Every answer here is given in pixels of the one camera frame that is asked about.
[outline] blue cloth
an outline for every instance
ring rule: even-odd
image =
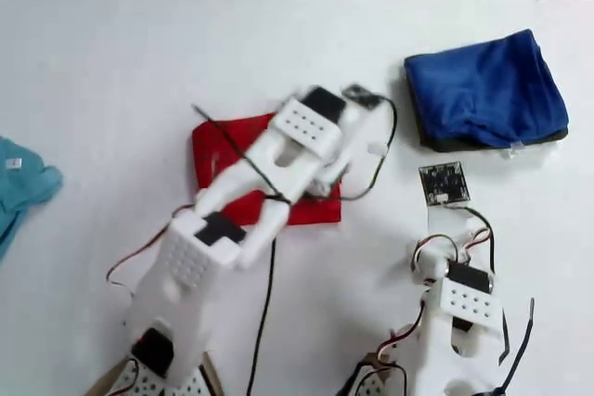
[[[405,70],[425,132],[491,147],[530,144],[567,128],[563,99],[530,30],[409,57]]]
[[[7,160],[20,160],[8,169]],[[0,137],[0,261],[32,204],[49,200],[62,186],[62,174],[45,167],[39,155]]]

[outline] circuit board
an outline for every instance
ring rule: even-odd
[[[469,201],[464,172],[459,161],[419,167],[427,206]]]

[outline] red cloth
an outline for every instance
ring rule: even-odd
[[[263,132],[274,114],[256,116],[218,123],[229,133],[238,146],[246,151]],[[239,160],[239,155],[221,135],[220,130],[205,122],[192,132],[194,167],[199,187],[208,187],[213,178],[224,168]],[[339,197],[340,185],[331,195]],[[264,193],[253,191],[245,197],[229,203],[223,214],[236,224],[255,224],[260,216]],[[316,201],[302,199],[291,209],[289,224],[337,223],[341,220],[341,202],[338,199]]]

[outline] white tabletop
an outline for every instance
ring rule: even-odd
[[[0,393],[81,394],[126,353],[129,298],[104,274],[191,199],[191,102],[232,119],[311,84],[338,92],[353,81],[396,101],[394,147],[341,224],[280,235],[254,394],[334,394],[390,326],[414,318],[420,289],[404,263],[427,232],[417,169],[450,160],[463,162],[471,204],[496,231],[512,353],[536,298],[510,391],[591,391],[594,1],[0,0],[0,18],[0,134],[65,177],[0,263]],[[566,140],[513,160],[421,149],[403,58],[524,28],[566,101]],[[366,185],[369,160],[356,161],[346,193]],[[151,258],[119,278],[134,284]],[[210,350],[230,395],[245,392],[267,268],[268,254],[218,296]]]

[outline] teal cloth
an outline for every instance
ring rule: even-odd
[[[7,160],[20,159],[19,169]],[[0,136],[0,261],[32,204],[48,201],[62,187],[62,174],[35,152]]]

